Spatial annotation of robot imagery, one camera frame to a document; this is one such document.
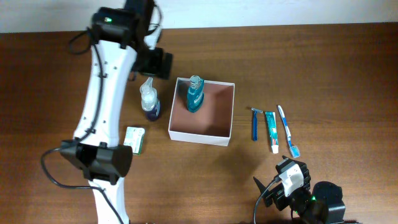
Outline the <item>dark blue pump soap bottle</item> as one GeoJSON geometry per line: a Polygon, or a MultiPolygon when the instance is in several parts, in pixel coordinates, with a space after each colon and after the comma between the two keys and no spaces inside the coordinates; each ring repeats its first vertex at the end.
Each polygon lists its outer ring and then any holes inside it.
{"type": "Polygon", "coordinates": [[[160,115],[160,101],[157,90],[152,86],[153,78],[149,77],[140,87],[141,106],[149,121],[155,121],[160,115]]]}

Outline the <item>teal mouthwash bottle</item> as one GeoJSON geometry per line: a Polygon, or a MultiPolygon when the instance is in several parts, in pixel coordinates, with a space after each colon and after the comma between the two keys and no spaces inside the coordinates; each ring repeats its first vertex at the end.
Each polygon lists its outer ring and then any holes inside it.
{"type": "Polygon", "coordinates": [[[187,91],[187,108],[195,113],[200,109],[204,100],[204,80],[198,75],[190,77],[190,86],[187,91]]]}

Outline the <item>green white soap bar box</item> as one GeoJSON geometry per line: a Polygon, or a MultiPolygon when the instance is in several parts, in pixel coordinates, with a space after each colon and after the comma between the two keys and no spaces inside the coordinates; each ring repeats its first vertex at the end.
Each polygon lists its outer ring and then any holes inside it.
{"type": "Polygon", "coordinates": [[[131,147],[133,154],[141,154],[145,133],[144,128],[127,127],[123,145],[131,147]]]}

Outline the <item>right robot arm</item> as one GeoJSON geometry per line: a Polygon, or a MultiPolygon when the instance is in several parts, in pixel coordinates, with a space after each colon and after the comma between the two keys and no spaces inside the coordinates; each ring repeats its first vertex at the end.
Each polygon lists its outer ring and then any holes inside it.
{"type": "Polygon", "coordinates": [[[310,187],[310,171],[304,162],[282,157],[275,169],[277,175],[264,185],[254,178],[260,196],[253,210],[256,221],[260,201],[266,207],[275,205],[280,211],[289,207],[291,214],[298,215],[299,223],[344,223],[346,206],[342,188],[332,182],[322,181],[310,187]]]}

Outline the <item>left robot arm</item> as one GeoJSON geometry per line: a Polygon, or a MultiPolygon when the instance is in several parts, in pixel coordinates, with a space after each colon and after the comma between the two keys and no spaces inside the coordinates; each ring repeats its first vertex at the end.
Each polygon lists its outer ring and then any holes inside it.
{"type": "Polygon", "coordinates": [[[133,153],[119,142],[119,119],[130,75],[170,76],[173,55],[157,47],[162,28],[151,21],[158,8],[150,0],[101,7],[84,31],[91,51],[88,91],[73,137],[62,141],[59,151],[88,180],[99,223],[130,222],[124,178],[133,153]]]}

